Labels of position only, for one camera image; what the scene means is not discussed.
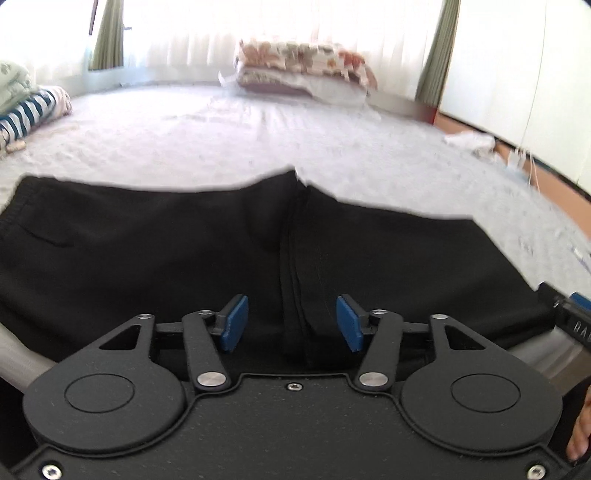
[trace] green curtain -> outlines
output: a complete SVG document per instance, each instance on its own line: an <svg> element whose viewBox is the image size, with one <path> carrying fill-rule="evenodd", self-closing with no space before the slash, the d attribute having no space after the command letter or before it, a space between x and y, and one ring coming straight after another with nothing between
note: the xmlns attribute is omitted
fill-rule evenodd
<svg viewBox="0 0 591 480"><path fill-rule="evenodd" d="M95 51L89 70L106 70L123 66L123 1L106 0Z"/></svg>
<svg viewBox="0 0 591 480"><path fill-rule="evenodd" d="M445 0L433 45L425 68L418 82L415 100L426 105L438 107L447 77L449 61L452 57L453 40L456 36L457 15L460 0Z"/></svg>

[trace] striped cushion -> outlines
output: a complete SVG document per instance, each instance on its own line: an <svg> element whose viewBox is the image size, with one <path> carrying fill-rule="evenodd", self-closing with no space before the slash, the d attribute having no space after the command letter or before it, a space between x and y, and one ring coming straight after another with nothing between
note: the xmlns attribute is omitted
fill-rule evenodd
<svg viewBox="0 0 591 480"><path fill-rule="evenodd" d="M72 111L70 96L61 87L40 87L6 115L0 116L0 151L20 140L42 123L55 120Z"/></svg>

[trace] white curtain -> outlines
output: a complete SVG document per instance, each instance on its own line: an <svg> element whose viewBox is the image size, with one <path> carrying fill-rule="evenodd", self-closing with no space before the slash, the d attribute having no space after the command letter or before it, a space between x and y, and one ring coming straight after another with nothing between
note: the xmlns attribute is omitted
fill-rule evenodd
<svg viewBox="0 0 591 480"><path fill-rule="evenodd" d="M414 98L443 0L125 0L127 66L228 66L241 38L332 42Z"/></svg>
<svg viewBox="0 0 591 480"><path fill-rule="evenodd" d="M34 81L80 75L93 0L7 0L0 7L0 59L29 69Z"/></svg>

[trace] metal pin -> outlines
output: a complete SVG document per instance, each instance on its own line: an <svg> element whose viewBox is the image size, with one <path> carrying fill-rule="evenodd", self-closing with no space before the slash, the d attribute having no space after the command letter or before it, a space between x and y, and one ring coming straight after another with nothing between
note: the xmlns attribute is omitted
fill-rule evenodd
<svg viewBox="0 0 591 480"><path fill-rule="evenodd" d="M304 389L304 385L301 383L288 383L287 390L290 392L300 392Z"/></svg>
<svg viewBox="0 0 591 480"><path fill-rule="evenodd" d="M59 480L61 478L61 470L52 464L44 465L41 473L47 480Z"/></svg>
<svg viewBox="0 0 591 480"><path fill-rule="evenodd" d="M197 377L197 382L204 387L219 387L226 382L226 376L220 372L205 372Z"/></svg>
<svg viewBox="0 0 591 480"><path fill-rule="evenodd" d="M388 377L380 372L367 372L359 376L359 383L366 387L383 387Z"/></svg>
<svg viewBox="0 0 591 480"><path fill-rule="evenodd" d="M546 476L544 465L534 465L527 472L527 480L542 480Z"/></svg>

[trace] human hand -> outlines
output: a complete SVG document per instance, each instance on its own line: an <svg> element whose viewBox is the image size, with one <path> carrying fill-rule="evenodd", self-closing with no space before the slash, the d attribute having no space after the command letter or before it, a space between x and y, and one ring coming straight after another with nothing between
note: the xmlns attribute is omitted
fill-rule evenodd
<svg viewBox="0 0 591 480"><path fill-rule="evenodd" d="M574 462L587 453L589 437L591 437L591 387L587 390L585 403L576 422L574 422L573 434L566 447L566 456L569 460Z"/></svg>

